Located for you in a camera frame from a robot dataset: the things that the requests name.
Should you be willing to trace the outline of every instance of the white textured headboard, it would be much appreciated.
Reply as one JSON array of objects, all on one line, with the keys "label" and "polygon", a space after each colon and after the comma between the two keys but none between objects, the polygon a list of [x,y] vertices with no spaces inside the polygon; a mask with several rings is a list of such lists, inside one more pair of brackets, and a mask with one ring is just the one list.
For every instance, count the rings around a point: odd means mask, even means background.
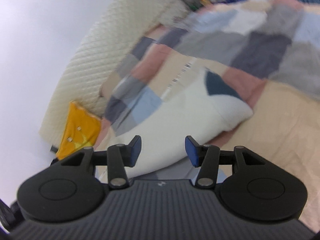
[{"label": "white textured headboard", "polygon": [[102,115],[98,99],[101,84],[150,28],[187,14],[180,0],[115,0],[84,37],[66,67],[42,122],[40,135],[58,147],[68,115],[68,103],[77,100]]}]

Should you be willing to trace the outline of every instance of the ribbed black surface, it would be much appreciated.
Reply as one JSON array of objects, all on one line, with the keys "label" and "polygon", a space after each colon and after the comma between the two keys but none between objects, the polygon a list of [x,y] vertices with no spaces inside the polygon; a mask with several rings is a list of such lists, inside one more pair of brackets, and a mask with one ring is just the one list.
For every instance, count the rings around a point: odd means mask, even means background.
[{"label": "ribbed black surface", "polygon": [[310,239],[313,233],[297,220],[261,225],[229,213],[215,194],[189,181],[135,181],[112,191],[98,210],[64,224],[27,221],[13,231],[23,240],[205,240]]}]

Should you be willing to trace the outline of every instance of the yellow cushion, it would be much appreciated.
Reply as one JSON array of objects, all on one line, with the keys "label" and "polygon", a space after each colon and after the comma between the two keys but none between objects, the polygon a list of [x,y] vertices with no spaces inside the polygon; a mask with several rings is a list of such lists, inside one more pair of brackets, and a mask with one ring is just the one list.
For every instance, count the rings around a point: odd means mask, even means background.
[{"label": "yellow cushion", "polygon": [[100,118],[89,113],[75,101],[70,102],[66,127],[56,153],[57,158],[62,160],[83,147],[93,146],[100,133],[100,127]]}]

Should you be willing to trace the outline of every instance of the beige sheet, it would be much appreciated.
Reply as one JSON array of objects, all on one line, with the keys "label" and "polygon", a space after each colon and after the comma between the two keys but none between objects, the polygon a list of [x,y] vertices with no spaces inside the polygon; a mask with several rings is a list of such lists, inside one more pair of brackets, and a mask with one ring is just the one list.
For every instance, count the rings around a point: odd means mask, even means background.
[{"label": "beige sheet", "polygon": [[268,82],[254,115],[223,150],[244,145],[298,177],[308,201],[300,220],[320,230],[320,102],[285,84]]}]

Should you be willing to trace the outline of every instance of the small logo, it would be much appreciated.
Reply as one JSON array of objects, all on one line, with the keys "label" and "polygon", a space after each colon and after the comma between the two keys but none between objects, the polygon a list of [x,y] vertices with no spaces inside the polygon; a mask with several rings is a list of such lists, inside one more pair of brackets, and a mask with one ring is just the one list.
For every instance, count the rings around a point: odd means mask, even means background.
[{"label": "small logo", "polygon": [[158,186],[160,186],[160,187],[163,187],[165,185],[167,185],[167,184],[164,181],[158,182]]}]

